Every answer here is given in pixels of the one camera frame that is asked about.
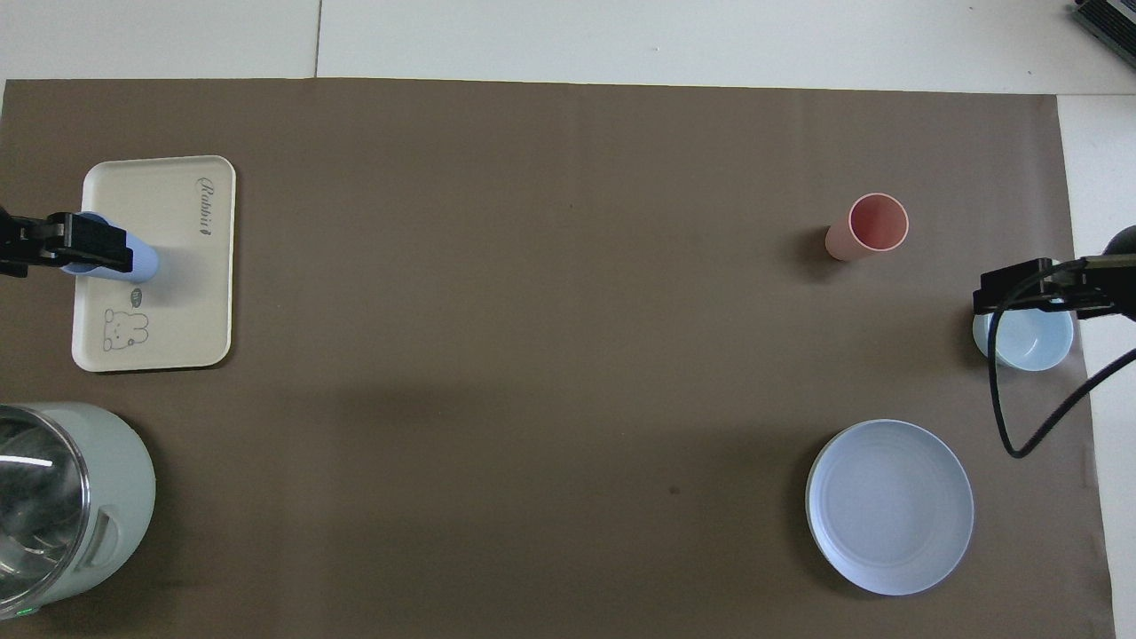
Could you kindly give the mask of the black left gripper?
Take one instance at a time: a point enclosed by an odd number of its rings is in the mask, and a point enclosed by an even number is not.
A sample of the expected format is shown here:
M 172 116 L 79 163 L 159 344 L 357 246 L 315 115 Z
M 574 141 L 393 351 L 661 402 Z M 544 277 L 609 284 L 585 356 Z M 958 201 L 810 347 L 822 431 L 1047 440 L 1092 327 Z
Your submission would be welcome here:
M 1 274 L 27 279 L 28 266 L 20 257 L 23 226 L 1 207 Z M 25 227 L 25 242 L 36 265 L 62 268 L 69 265 L 133 271 L 133 250 L 123 229 L 80 213 L 55 213 Z

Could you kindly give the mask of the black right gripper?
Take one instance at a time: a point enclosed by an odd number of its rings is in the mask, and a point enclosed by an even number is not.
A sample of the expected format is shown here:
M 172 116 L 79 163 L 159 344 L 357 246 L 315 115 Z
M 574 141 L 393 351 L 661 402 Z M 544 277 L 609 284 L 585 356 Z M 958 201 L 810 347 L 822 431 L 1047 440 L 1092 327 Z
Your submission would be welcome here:
M 1108 276 L 1108 296 L 1091 281 L 1091 267 L 1084 258 L 1056 262 L 1036 258 L 991 272 L 984 272 L 974 291 L 974 315 L 993 312 L 1072 312 L 1078 317 L 1104 317 L 1112 314 L 1112 302 L 1120 315 L 1135 322 L 1135 232 L 1131 224 L 1108 243 L 1108 257 L 1131 258 L 1131 265 Z

